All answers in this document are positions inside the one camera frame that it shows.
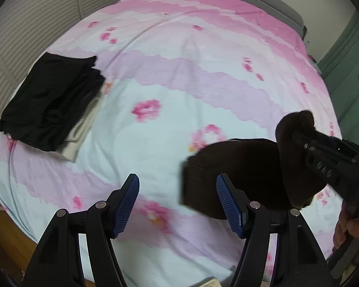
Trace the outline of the white louvered wardrobe door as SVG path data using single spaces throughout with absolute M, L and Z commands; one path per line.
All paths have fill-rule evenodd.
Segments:
M 0 8 L 0 115 L 34 61 L 63 33 L 119 0 L 6 0 Z

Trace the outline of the folded black garment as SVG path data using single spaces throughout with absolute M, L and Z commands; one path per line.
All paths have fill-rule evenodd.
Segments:
M 42 151 L 63 144 L 105 82 L 96 56 L 44 53 L 0 118 L 0 132 Z

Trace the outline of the folded cream garment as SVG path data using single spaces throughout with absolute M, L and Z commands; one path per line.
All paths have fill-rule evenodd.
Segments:
M 100 91 L 86 107 L 84 114 L 72 128 L 63 144 L 55 151 L 62 159 L 75 162 L 79 149 L 89 133 L 100 109 L 103 93 Z

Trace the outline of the green curtain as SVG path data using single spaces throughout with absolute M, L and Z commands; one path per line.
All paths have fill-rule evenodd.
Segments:
M 359 145 L 359 13 L 318 63 L 342 137 Z

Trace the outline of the pink floral bed sheet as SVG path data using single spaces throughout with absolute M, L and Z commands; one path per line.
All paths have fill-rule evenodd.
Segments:
M 60 208 L 86 210 L 129 174 L 140 191 L 113 242 L 130 286 L 227 279 L 243 243 L 226 222 L 181 203 L 181 166 L 208 144 L 274 139 L 288 113 L 341 130 L 324 81 L 290 27 L 241 0 L 121 0 L 44 50 L 97 58 L 104 97 L 70 162 L 0 132 L 0 202 L 39 240 Z

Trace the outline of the dark brown corduroy pants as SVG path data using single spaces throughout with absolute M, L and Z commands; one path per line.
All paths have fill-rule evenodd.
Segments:
M 315 132 L 308 110 L 289 113 L 278 123 L 275 140 L 230 139 L 210 144 L 182 166 L 182 204 L 202 214 L 226 219 L 217 194 L 217 177 L 227 174 L 233 186 L 268 210 L 302 209 L 326 185 L 305 164 L 307 153 L 293 142 L 294 132 Z

